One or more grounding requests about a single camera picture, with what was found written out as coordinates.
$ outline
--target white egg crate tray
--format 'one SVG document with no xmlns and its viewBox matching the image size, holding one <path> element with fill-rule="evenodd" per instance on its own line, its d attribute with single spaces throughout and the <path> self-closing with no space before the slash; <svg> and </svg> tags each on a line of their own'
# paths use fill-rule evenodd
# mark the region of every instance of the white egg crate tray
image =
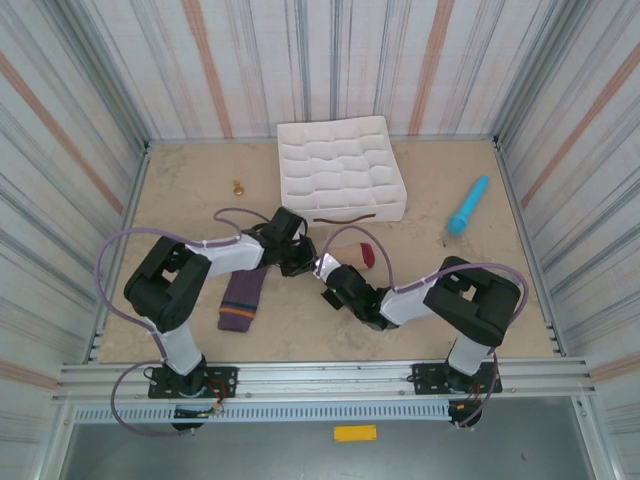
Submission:
<svg viewBox="0 0 640 480">
<path fill-rule="evenodd" d="M 407 205 L 382 116 L 278 125 L 282 205 L 310 226 L 402 219 Z"/>
</svg>

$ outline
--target purple sock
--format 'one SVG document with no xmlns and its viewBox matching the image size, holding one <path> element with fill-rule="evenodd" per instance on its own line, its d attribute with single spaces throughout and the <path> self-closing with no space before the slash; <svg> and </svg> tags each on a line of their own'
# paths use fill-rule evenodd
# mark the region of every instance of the purple sock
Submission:
<svg viewBox="0 0 640 480">
<path fill-rule="evenodd" d="M 269 267 L 258 270 L 238 270 L 231 280 L 220 303 L 219 330 L 245 333 L 256 316 L 262 282 Z"/>
</svg>

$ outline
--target tan surface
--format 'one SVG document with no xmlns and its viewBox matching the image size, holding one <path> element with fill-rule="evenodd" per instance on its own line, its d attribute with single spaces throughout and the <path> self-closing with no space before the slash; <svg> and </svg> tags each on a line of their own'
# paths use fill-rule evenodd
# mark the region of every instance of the tan surface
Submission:
<svg viewBox="0 0 640 480">
<path fill-rule="evenodd" d="M 398 285 L 436 270 L 447 255 L 505 263 L 529 276 L 489 142 L 400 142 L 393 148 L 409 194 L 407 213 L 401 222 L 363 226 L 388 249 Z M 446 233 L 447 220 L 482 174 L 490 176 L 489 188 L 466 233 L 451 237 Z M 241 197 L 233 194 L 236 179 L 245 188 Z M 135 225 L 164 228 L 196 240 L 216 239 L 232 233 L 212 220 L 217 209 L 239 206 L 271 216 L 279 205 L 276 144 L 162 146 L 154 150 Z M 232 218 L 243 228 L 256 223 L 244 214 Z M 336 228 L 311 230 L 318 249 Z M 156 240 L 151 235 L 134 235 L 129 240 L 115 304 L 131 314 L 121 294 L 124 283 Z M 359 234 L 345 232 L 335 244 L 360 240 L 364 238 Z M 364 276 L 375 286 L 388 285 L 380 255 Z M 444 358 L 456 337 L 456 331 L 437 316 L 375 332 L 346 309 L 333 310 L 320 297 L 322 284 L 310 274 L 282 278 L 276 268 L 267 275 L 249 332 L 223 332 L 216 327 L 217 310 L 228 279 L 224 275 L 205 284 L 190 319 L 196 341 L 209 361 Z M 552 354 L 535 293 L 498 353 L 505 357 Z M 101 362 L 157 357 L 143 329 L 109 317 Z"/>
</svg>

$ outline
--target blue toy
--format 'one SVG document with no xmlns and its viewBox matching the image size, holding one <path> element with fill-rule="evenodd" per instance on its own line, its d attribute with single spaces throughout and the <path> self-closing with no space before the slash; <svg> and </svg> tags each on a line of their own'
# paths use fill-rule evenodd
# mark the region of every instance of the blue toy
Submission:
<svg viewBox="0 0 640 480">
<path fill-rule="evenodd" d="M 465 228 L 467 228 L 469 217 L 471 217 L 473 210 L 476 208 L 476 205 L 478 205 L 480 198 L 482 198 L 482 194 L 487 189 L 487 185 L 489 185 L 489 177 L 487 175 L 483 175 L 478 179 L 471 193 L 460 207 L 460 210 L 458 210 L 458 213 L 449 220 L 449 232 L 451 234 L 460 235 L 464 232 Z"/>
</svg>

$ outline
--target robotic arm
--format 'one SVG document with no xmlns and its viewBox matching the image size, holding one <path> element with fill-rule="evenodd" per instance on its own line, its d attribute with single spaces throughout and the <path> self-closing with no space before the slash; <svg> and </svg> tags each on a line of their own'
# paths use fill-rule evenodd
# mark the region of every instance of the robotic arm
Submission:
<svg viewBox="0 0 640 480">
<path fill-rule="evenodd" d="M 322 296 L 336 309 L 346 306 L 374 330 L 398 328 L 409 320 L 437 314 L 460 335 L 445 363 L 446 384 L 453 392 L 469 392 L 487 354 L 502 344 L 520 298 L 520 289 L 481 268 L 430 277 L 400 288 L 371 287 L 356 269 L 325 254 L 314 275 L 327 290 Z M 447 257 L 440 271 L 468 262 Z"/>
<path fill-rule="evenodd" d="M 206 361 L 187 320 L 206 279 L 278 265 L 283 276 L 313 271 L 327 286 L 325 300 L 335 309 L 347 307 L 375 330 L 397 328 L 433 313 L 441 316 L 460 331 L 445 364 L 446 384 L 451 391 L 469 392 L 482 360 L 502 343 L 520 298 L 518 287 L 474 268 L 396 289 L 373 288 L 351 265 L 341 265 L 329 254 L 318 258 L 306 229 L 303 218 L 281 207 L 268 223 L 215 246 L 192 247 L 160 238 L 124 294 L 160 339 L 172 388 L 183 397 L 199 396 L 205 389 Z M 440 270 L 466 263 L 448 257 Z M 472 287 L 472 298 L 465 298 Z"/>
</svg>

